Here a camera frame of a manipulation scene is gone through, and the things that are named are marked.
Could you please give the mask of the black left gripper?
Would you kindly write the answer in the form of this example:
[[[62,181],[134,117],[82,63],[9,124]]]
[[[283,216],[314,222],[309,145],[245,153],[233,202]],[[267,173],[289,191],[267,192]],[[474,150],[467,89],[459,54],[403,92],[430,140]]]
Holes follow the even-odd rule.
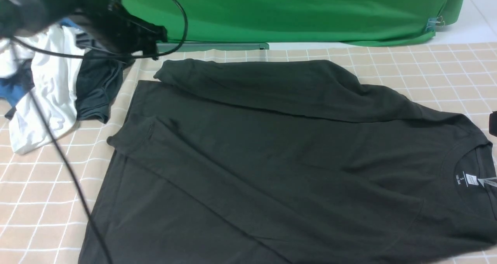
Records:
[[[131,15],[121,4],[111,9],[76,12],[76,46],[112,55],[158,55],[157,43],[167,41],[167,29]]]

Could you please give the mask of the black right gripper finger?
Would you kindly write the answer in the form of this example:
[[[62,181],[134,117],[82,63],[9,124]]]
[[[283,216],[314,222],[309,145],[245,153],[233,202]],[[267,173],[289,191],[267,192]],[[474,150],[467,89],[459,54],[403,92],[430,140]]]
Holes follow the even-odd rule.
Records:
[[[497,137],[497,111],[493,111],[489,115],[488,131],[489,131],[490,135]]]

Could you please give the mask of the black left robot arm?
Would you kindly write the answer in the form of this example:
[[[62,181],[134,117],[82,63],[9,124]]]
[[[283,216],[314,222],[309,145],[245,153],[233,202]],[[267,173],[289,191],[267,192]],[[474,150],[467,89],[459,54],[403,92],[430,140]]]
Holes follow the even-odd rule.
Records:
[[[2,39],[31,37],[63,19],[82,30],[75,39],[82,49],[157,56],[157,42],[167,40],[165,27],[130,14],[121,0],[1,0]]]

